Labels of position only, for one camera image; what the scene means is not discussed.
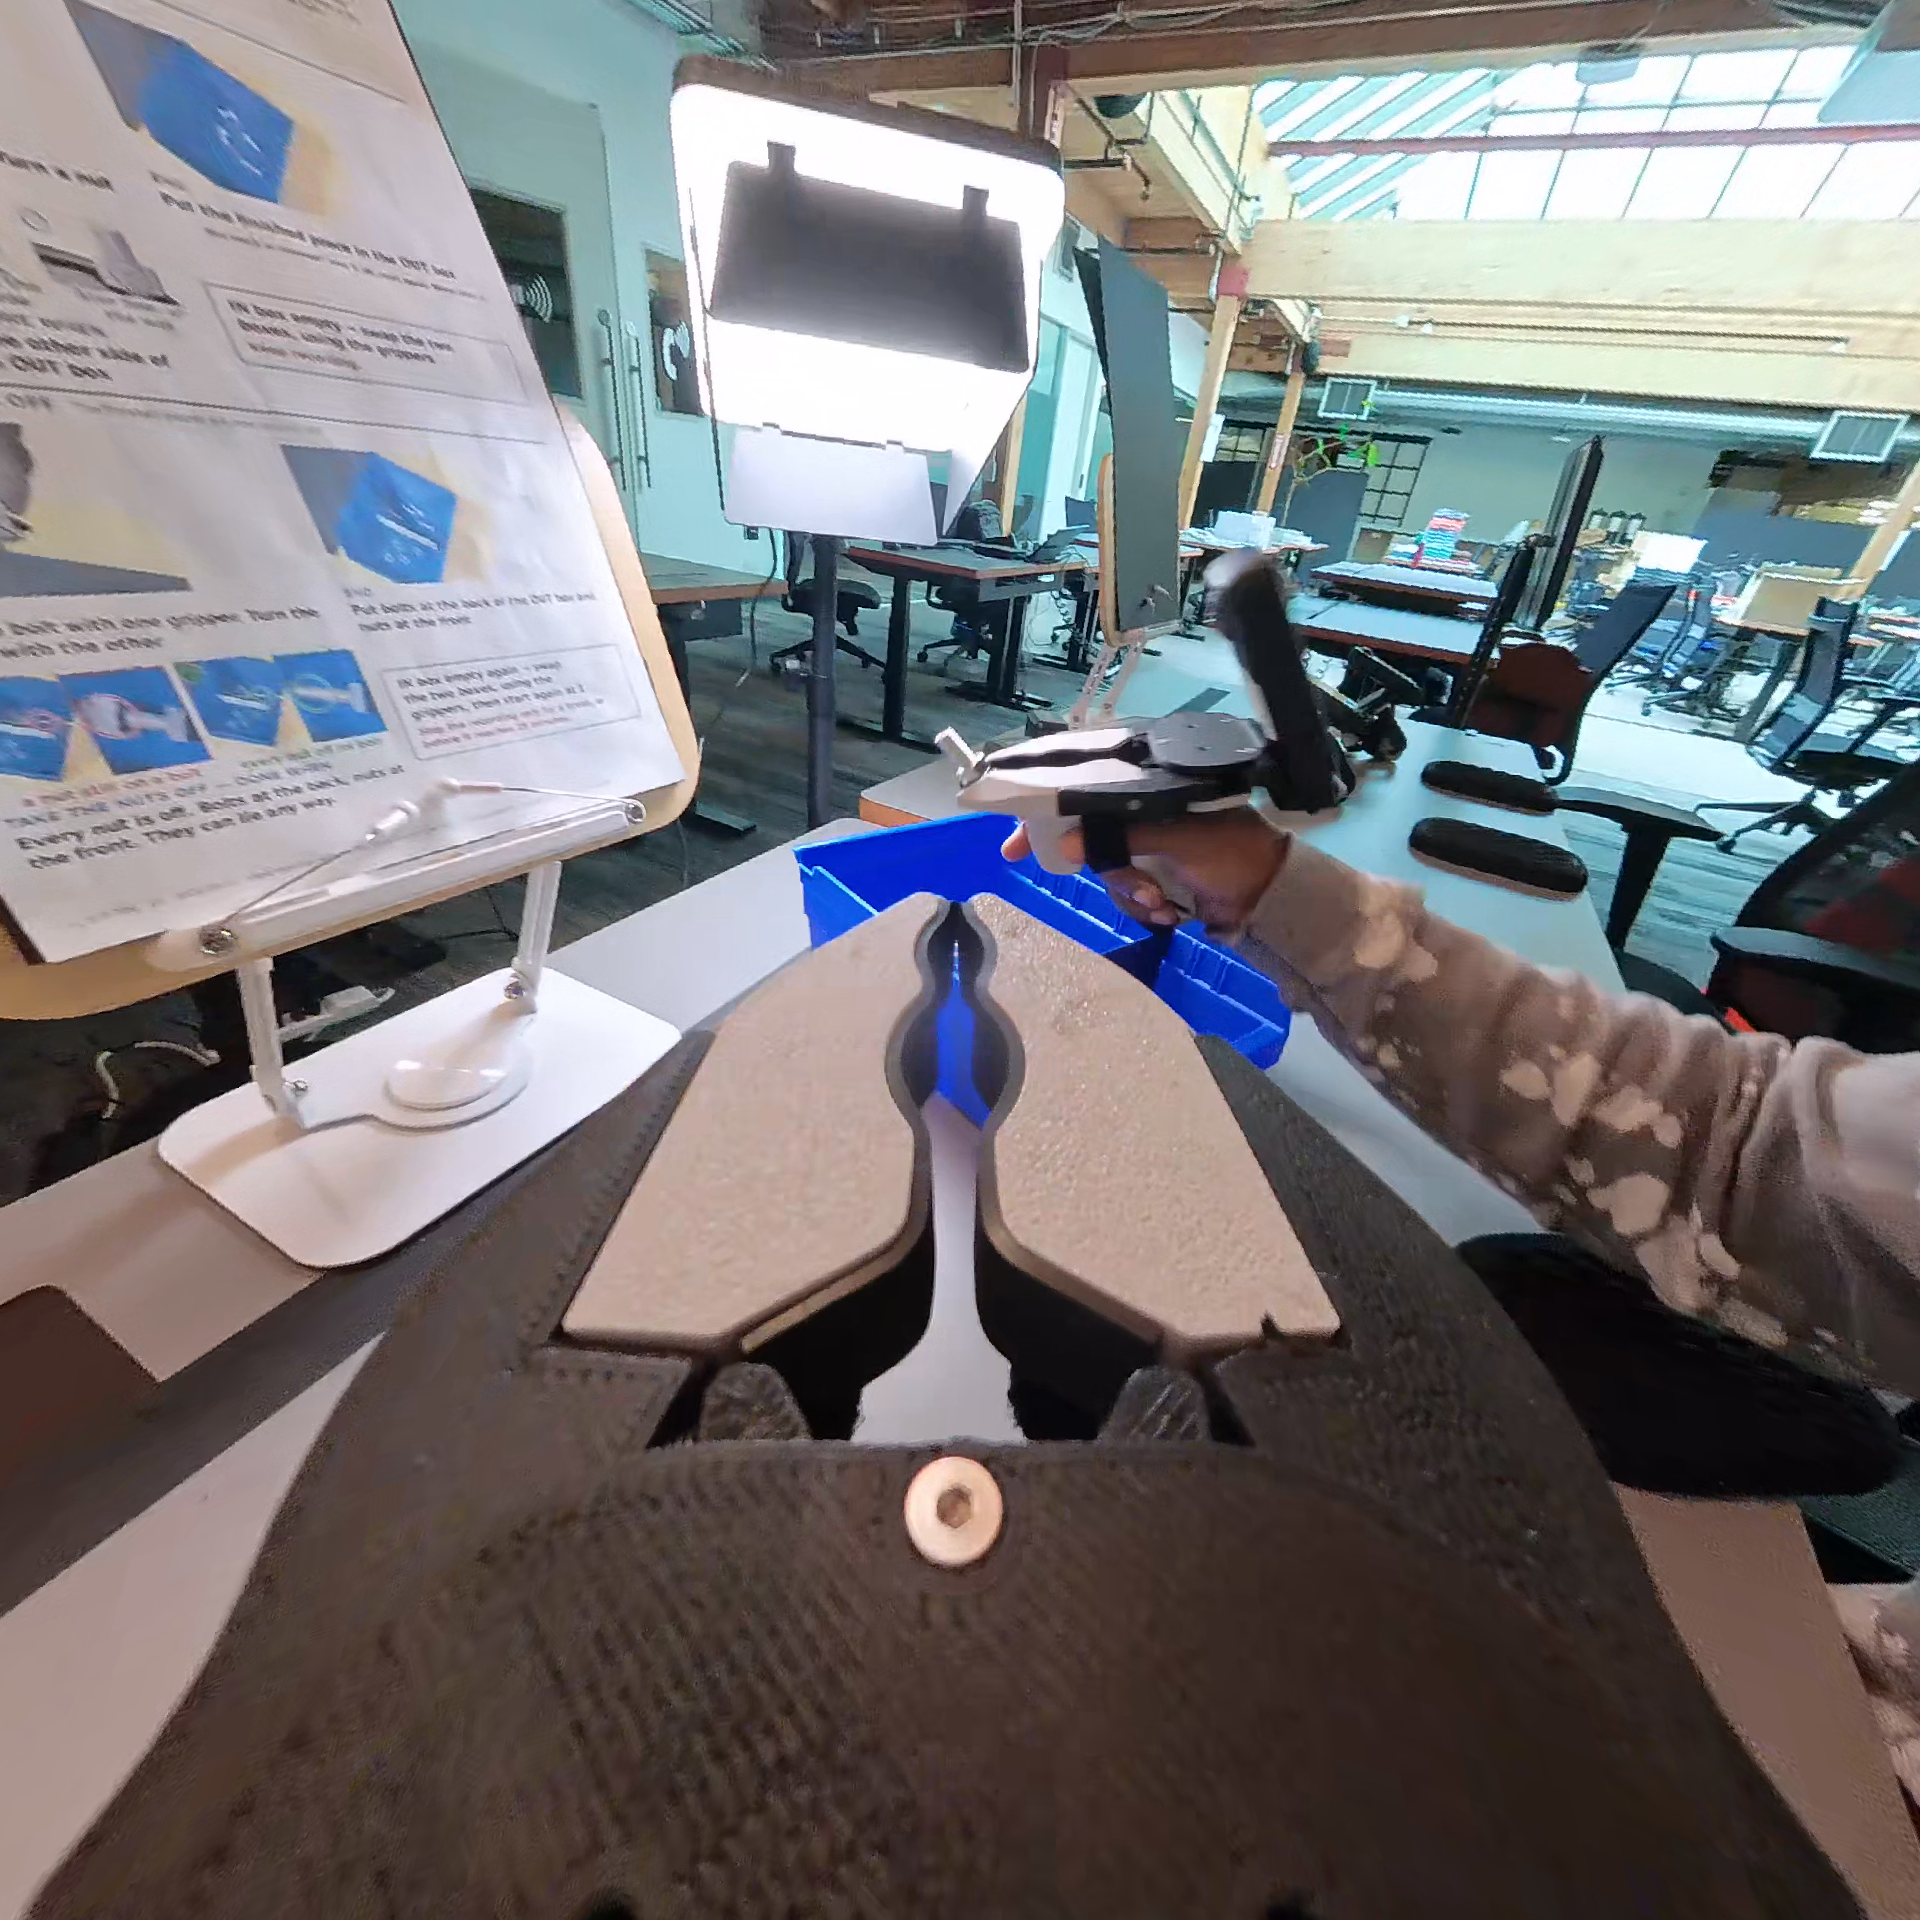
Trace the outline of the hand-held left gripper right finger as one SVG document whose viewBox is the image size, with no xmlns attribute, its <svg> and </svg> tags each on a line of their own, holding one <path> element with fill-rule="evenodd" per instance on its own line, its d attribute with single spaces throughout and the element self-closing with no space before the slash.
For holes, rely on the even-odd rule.
<svg viewBox="0 0 1920 1920">
<path fill-rule="evenodd" d="M 1179 1363 L 1334 1344 L 1338 1312 L 1188 1022 L 1007 900 L 963 917 L 1007 1043 L 982 1191 L 999 1257 Z"/>
</svg>

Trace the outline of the black wall sign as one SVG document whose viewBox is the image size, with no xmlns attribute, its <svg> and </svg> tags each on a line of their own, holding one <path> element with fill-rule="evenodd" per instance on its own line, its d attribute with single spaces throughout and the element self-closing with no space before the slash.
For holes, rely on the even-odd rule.
<svg viewBox="0 0 1920 1920">
<path fill-rule="evenodd" d="M 701 342 L 686 262 L 675 253 L 645 249 L 645 275 L 649 366 L 659 411 L 665 417 L 705 417 Z"/>
</svg>

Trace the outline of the person's right forearm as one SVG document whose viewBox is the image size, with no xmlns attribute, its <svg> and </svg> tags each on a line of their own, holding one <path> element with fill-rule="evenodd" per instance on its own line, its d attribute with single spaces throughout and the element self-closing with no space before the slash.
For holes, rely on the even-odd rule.
<svg viewBox="0 0 1920 1920">
<path fill-rule="evenodd" d="M 1429 1139 L 1673 1312 L 1919 1389 L 1919 1061 L 1610 995 L 1284 841 L 1251 958 Z"/>
</svg>

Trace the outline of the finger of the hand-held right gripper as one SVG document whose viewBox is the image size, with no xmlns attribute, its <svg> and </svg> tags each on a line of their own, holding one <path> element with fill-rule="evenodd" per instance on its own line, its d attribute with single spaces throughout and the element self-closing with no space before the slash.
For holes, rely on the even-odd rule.
<svg viewBox="0 0 1920 1920">
<path fill-rule="evenodd" d="M 1154 750 L 1146 726 L 1084 726 L 1034 734 L 987 751 L 977 762 L 977 779 L 1040 779 L 1068 769 L 1069 779 L 1089 779 L 1087 766 L 1125 763 L 1148 766 Z"/>
<path fill-rule="evenodd" d="M 1081 821 L 1097 814 L 1126 814 L 1152 793 L 1152 769 L 1120 757 L 1094 758 L 979 758 L 956 780 L 963 811 L 1003 814 L 1021 821 Z"/>
</svg>

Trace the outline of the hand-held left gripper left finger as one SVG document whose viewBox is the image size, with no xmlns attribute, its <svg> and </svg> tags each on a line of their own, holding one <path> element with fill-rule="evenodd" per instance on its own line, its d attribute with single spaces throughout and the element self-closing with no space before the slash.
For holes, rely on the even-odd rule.
<svg viewBox="0 0 1920 1920">
<path fill-rule="evenodd" d="M 950 902 L 913 894 L 745 995 L 611 1220 L 562 1330 L 754 1353 L 875 1283 L 931 1207 L 907 1037 Z"/>
</svg>

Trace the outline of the dark tilted display board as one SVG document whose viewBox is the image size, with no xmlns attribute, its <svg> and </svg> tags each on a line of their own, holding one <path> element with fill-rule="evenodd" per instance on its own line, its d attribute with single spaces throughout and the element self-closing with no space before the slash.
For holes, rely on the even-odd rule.
<svg viewBox="0 0 1920 1920">
<path fill-rule="evenodd" d="M 1109 238 L 1078 253 L 1104 376 L 1113 446 L 1097 493 L 1099 587 L 1114 635 L 1179 624 L 1179 475 L 1183 438 L 1164 286 Z"/>
</svg>

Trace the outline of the white stand base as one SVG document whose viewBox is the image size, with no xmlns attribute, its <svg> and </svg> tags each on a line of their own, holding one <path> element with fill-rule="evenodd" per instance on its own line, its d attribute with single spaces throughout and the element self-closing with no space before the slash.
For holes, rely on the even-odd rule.
<svg viewBox="0 0 1920 1920">
<path fill-rule="evenodd" d="M 523 1166 L 621 1092 L 684 1033 L 544 971 L 537 1008 L 510 971 L 474 979 L 287 1064 L 304 1127 L 251 1079 L 188 1111 L 161 1158 L 305 1267 L 372 1262 Z"/>
</svg>

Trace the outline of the black mesh office chair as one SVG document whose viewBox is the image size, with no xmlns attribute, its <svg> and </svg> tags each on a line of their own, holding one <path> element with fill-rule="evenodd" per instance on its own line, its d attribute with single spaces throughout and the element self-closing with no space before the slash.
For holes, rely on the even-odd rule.
<svg viewBox="0 0 1920 1920">
<path fill-rule="evenodd" d="M 1790 854 L 1714 934 L 1709 997 L 1736 1027 L 1919 1050 L 1919 769 Z"/>
</svg>

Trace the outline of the person's right hand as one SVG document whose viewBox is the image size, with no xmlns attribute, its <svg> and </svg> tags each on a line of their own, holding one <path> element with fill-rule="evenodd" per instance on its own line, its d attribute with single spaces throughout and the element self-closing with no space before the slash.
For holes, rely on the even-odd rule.
<svg viewBox="0 0 1920 1920">
<path fill-rule="evenodd" d="M 1200 925 L 1239 934 L 1291 851 L 1291 833 L 1235 805 L 1158 824 L 1021 824 L 1003 857 L 1093 872 L 1122 917 L 1152 928 Z"/>
</svg>

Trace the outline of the dark red office chair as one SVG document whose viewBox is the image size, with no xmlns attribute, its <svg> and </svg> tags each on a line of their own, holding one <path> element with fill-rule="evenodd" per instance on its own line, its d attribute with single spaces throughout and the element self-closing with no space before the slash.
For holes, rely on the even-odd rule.
<svg viewBox="0 0 1920 1920">
<path fill-rule="evenodd" d="M 1679 587 L 1673 575 L 1638 571 L 1576 642 L 1504 640 L 1467 706 L 1465 729 L 1523 741 L 1546 783 L 1569 780 L 1597 687 L 1660 624 Z"/>
</svg>

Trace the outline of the printed instruction poster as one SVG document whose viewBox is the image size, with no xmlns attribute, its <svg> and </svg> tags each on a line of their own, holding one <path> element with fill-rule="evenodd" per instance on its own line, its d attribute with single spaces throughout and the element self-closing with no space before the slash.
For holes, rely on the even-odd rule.
<svg viewBox="0 0 1920 1920">
<path fill-rule="evenodd" d="M 463 774 L 679 779 L 393 5 L 5 5 L 5 918 L 37 962 Z"/>
</svg>

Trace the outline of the wooden desk black legs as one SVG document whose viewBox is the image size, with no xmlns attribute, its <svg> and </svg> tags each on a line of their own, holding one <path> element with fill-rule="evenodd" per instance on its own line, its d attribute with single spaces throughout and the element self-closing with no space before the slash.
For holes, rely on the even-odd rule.
<svg viewBox="0 0 1920 1920">
<path fill-rule="evenodd" d="M 689 709 L 694 709 L 689 646 L 698 637 L 740 635 L 745 608 L 756 608 L 777 593 L 775 577 L 749 577 L 705 562 L 642 555 L 654 593 L 663 640 L 673 660 Z"/>
<path fill-rule="evenodd" d="M 989 671 L 982 686 L 963 690 L 967 699 L 1003 711 L 1034 715 L 1045 699 L 1021 690 L 1026 608 L 1035 597 L 1068 587 L 1094 587 L 1097 560 L 1069 549 L 1062 562 L 992 556 L 956 543 L 934 548 L 888 548 L 883 543 L 843 543 L 838 560 L 889 582 L 888 640 L 880 667 L 880 719 L 838 716 L 838 729 L 885 745 L 934 755 L 926 734 L 907 732 L 907 640 L 913 587 L 973 588 L 987 613 Z"/>
</svg>

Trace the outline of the black monitor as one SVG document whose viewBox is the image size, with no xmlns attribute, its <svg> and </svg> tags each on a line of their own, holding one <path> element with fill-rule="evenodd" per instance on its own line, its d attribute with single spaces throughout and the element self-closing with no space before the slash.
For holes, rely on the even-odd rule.
<svg viewBox="0 0 1920 1920">
<path fill-rule="evenodd" d="M 1543 640 L 1549 619 L 1560 608 L 1576 548 L 1603 475 L 1603 460 L 1603 433 L 1587 437 L 1570 450 L 1543 519 L 1543 531 L 1533 536 L 1527 583 L 1502 633 L 1500 665 L 1507 665 L 1523 646 Z"/>
</svg>

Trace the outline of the bright studio light panel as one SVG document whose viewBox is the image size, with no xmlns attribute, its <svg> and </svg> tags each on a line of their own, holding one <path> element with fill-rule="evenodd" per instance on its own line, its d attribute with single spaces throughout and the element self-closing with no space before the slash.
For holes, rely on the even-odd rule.
<svg viewBox="0 0 1920 1920">
<path fill-rule="evenodd" d="M 732 524 L 811 548 L 806 816 L 828 821 L 838 571 L 950 530 L 1037 363 L 1068 209 L 1055 145 L 689 56 L 669 103 L 707 418 Z"/>
</svg>

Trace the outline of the blue plastic bin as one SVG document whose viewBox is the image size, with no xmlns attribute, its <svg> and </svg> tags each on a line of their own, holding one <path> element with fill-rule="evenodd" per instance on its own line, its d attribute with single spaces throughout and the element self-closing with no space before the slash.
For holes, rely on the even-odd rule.
<svg viewBox="0 0 1920 1920">
<path fill-rule="evenodd" d="M 950 902 L 992 894 L 1113 962 L 1196 1037 L 1223 1039 L 1257 1072 L 1280 1061 L 1291 1012 L 1264 973 L 1211 934 L 1152 932 L 1130 918 L 1097 877 L 1048 874 L 1031 857 L 1008 862 L 1003 841 L 1011 827 L 1013 819 L 962 814 L 945 824 L 883 827 L 801 848 L 797 861 L 811 943 L 827 947 L 913 894 L 931 891 Z M 950 963 L 942 1011 L 934 1015 L 938 1092 L 987 1132 L 989 1116 L 999 1111 L 999 1093 L 1013 1093 L 1013 1068 L 993 1056 L 1003 1048 L 979 1011 L 967 950 L 962 942 Z M 1093 1134 L 1114 1141 L 1120 1154 L 1137 1154 L 1170 1141 L 1183 1127 L 1198 1127 L 1185 1116 L 1196 1111 L 1198 1097 L 1180 1092 L 1180 1072 L 1185 1069 L 1125 1056 L 1087 1092 L 1083 1081 L 1093 1079 L 1093 1068 L 1076 1069 L 1072 1086 L 1053 1105 L 1062 1107 L 1068 1093 L 1076 1093 L 1072 1107 Z"/>
</svg>

